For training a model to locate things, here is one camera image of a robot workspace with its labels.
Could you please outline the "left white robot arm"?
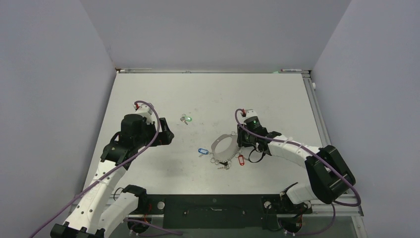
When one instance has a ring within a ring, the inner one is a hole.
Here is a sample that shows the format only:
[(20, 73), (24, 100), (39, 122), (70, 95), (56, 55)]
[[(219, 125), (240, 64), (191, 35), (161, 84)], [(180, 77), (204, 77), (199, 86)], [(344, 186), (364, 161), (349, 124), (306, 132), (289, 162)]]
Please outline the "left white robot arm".
[(146, 190), (136, 185), (123, 189), (122, 198), (106, 208), (118, 182), (140, 150), (169, 145), (174, 138), (165, 118), (152, 119), (150, 112), (125, 115), (120, 131), (110, 139), (100, 156), (90, 185), (82, 191), (78, 204), (63, 224), (55, 224), (52, 238), (107, 238), (130, 213), (147, 208)]

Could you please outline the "key with green tag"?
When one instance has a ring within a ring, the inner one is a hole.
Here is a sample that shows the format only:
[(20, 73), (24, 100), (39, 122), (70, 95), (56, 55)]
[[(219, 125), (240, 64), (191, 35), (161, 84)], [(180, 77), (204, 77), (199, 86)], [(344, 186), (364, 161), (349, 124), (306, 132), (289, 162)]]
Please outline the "key with green tag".
[(188, 123), (192, 122), (192, 118), (186, 114), (182, 114), (180, 120), (185, 123), (186, 125), (188, 125)]

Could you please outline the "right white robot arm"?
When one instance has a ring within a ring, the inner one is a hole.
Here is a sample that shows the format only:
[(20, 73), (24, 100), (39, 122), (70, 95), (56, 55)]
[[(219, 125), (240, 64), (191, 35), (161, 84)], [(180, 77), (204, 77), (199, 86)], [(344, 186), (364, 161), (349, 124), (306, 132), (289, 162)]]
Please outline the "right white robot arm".
[(235, 120), (239, 147), (252, 147), (262, 156), (283, 158), (306, 170), (309, 183), (296, 183), (282, 191), (280, 206), (284, 211), (293, 212), (312, 200), (338, 203), (338, 197), (355, 189), (356, 179), (336, 147), (309, 146), (280, 132), (269, 132), (254, 110), (238, 109)]

